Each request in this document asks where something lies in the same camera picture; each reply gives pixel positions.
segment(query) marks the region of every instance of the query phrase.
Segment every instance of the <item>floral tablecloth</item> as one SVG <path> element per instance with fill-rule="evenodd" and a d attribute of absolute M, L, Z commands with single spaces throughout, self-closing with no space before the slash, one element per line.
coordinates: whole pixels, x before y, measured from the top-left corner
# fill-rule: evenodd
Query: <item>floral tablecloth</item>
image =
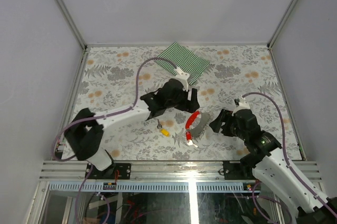
<path fill-rule="evenodd" d="M 275 71 L 266 46 L 188 46 L 210 61 L 210 66 L 193 86 L 198 89 L 200 110 L 214 120 L 222 108 L 235 108 L 234 99 L 247 92 L 262 92 L 274 98 L 284 116 L 288 155 L 300 160 Z M 139 65 L 158 56 L 166 47 L 92 47 L 78 91 L 74 114 L 86 107 L 93 112 L 130 104 L 135 97 L 135 76 Z M 154 62 L 143 67 L 139 81 L 140 95 L 155 91 L 172 75 Z M 261 128 L 281 140 L 281 125 L 273 104 L 261 96 L 249 96 L 253 113 Z M 115 160 L 239 160 L 248 153 L 243 141 L 213 133 L 209 126 L 194 140 L 199 147 L 188 146 L 185 138 L 187 112 L 168 109 L 159 116 L 170 137 L 162 135 L 157 120 L 139 122 L 115 131 L 107 130 L 101 146 Z M 63 158 L 71 156 L 66 144 Z"/>

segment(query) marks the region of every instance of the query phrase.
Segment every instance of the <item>yellow tag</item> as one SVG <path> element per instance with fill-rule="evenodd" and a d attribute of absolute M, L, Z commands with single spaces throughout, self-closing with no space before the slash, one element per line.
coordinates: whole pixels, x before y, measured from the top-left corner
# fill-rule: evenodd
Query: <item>yellow tag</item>
<path fill-rule="evenodd" d="M 167 132 L 165 129 L 161 129 L 160 132 L 165 135 L 166 137 L 169 137 L 170 136 L 170 133 Z"/>

